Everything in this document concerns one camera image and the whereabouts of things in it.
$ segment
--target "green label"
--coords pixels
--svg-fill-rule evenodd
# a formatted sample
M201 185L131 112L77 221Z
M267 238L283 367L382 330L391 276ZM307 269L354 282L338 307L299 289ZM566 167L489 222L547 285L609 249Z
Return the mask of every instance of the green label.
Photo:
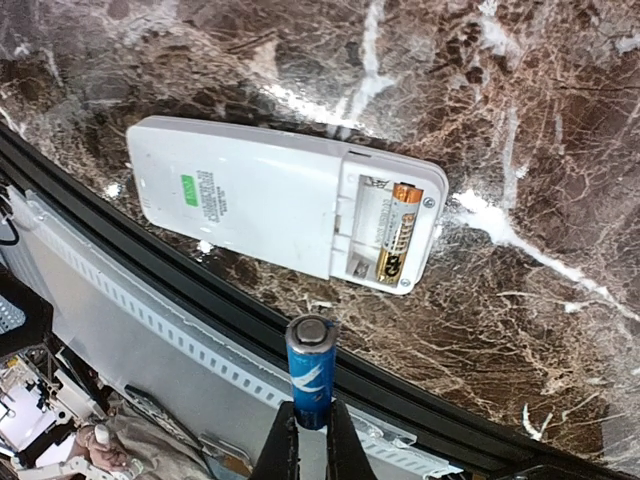
M196 181L190 175L181 175L182 191L184 192L184 201L191 207L198 206L198 192L196 191Z

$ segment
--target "black rail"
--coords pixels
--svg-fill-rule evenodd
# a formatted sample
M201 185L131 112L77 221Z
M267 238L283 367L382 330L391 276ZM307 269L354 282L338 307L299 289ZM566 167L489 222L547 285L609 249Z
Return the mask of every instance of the black rail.
M0 171L21 191L37 192L141 280L232 341L287 369L283 340L287 318L145 231L2 124ZM344 350L338 353L335 386L347 403L416 434L417 448L469 471L503 478L505 472L516 473L521 466L552 463L584 472L590 480L634 478L489 422Z

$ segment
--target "battery compartment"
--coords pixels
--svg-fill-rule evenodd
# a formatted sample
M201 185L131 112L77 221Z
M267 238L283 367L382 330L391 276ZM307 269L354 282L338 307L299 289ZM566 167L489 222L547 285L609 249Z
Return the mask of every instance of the battery compartment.
M444 198L442 190L426 175L425 178L411 175L414 172L409 171L389 171L381 168L382 165L388 167L388 161L355 152L349 152L343 160L336 202L331 276L402 295L413 289L424 272L433 242L435 220ZM409 250L399 281L394 285L378 281L377 264L396 183L415 185L423 190L422 199L431 198L438 204L427 208L421 201Z

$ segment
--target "gold and black battery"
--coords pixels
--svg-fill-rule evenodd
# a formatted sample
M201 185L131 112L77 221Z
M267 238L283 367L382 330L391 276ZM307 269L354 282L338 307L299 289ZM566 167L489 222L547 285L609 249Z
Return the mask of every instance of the gold and black battery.
M393 186L389 220L382 239L376 269L380 283L396 285L400 280L422 193L422 190L404 183L396 183Z

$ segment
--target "black metal frame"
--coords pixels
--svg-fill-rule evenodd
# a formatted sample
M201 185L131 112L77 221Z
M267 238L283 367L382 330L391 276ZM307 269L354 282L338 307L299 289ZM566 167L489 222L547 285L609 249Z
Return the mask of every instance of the black metal frame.
M285 317L146 232L2 125L0 171L21 191L37 192L142 281L232 341L287 369ZM634 478L482 419L343 350L338 353L335 386L347 403L415 433L417 448L470 471L493 477L515 472L525 462L553 459L571 465L572 471L589 472L591 479Z
M51 334L53 307L0 265L0 293L25 314L24 325L0 335L0 360L40 345Z
M50 350L51 355L55 355L55 351ZM97 373L93 371L90 365L88 365L82 358L80 358L76 352L69 347L64 347L59 352L60 357L64 359L64 363L58 363L57 367L62 369L70 378L91 397L91 399L98 404L98 406L104 411L109 411L109 395L112 392L110 387L98 388L96 384Z
M293 407L293 402L280 405L249 480L300 479L298 427ZM331 404L327 420L326 480L378 480L344 402L336 400Z
M35 468L36 460L42 456L52 445L61 445L69 435L76 431L73 422L62 425L52 424L27 448L18 453L18 460L23 468Z

